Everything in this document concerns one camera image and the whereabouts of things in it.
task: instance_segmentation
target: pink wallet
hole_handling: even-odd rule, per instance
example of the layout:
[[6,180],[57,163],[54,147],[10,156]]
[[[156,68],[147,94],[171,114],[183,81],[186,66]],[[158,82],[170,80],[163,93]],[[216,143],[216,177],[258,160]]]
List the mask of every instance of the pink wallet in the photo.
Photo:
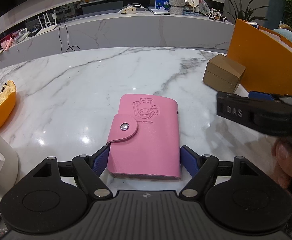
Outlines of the pink wallet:
[[126,94],[107,139],[107,168],[118,177],[180,179],[177,102],[170,98]]

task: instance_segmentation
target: orange board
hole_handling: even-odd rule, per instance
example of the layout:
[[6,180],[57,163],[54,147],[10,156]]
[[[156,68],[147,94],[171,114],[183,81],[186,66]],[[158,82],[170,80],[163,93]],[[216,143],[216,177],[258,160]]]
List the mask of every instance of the orange board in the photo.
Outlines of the orange board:
[[292,43],[278,33],[237,19],[227,57],[246,67],[247,91],[292,95]]

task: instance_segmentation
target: orange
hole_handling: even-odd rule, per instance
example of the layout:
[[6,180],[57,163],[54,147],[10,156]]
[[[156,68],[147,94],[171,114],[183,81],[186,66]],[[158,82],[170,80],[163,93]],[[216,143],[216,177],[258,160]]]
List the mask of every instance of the orange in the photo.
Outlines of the orange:
[[13,81],[7,81],[5,89],[0,93],[0,127],[5,123],[16,104],[16,86]]

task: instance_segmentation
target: brown box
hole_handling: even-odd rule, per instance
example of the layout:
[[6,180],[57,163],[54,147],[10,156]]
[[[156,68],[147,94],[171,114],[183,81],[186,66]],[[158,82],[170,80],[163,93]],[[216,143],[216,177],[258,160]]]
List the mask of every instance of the brown box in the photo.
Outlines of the brown box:
[[236,61],[218,54],[207,62],[203,82],[216,91],[234,93],[245,68]]

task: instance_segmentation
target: white marble table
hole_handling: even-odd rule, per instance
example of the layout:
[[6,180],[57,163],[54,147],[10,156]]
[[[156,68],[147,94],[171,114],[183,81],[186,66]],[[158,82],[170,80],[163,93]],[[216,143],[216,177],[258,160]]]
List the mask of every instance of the white marble table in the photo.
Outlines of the white marble table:
[[[202,83],[207,60],[215,55],[159,47],[92,49],[1,69],[0,89],[7,80],[17,87],[17,105],[0,135],[20,157],[20,177],[48,156],[70,161],[104,146],[126,93],[176,100],[181,145],[220,160],[242,155],[269,172],[272,138],[216,115],[216,92]],[[247,95],[243,88],[237,92]],[[114,194],[116,189],[180,191],[190,179],[184,168],[179,182],[102,176]]]

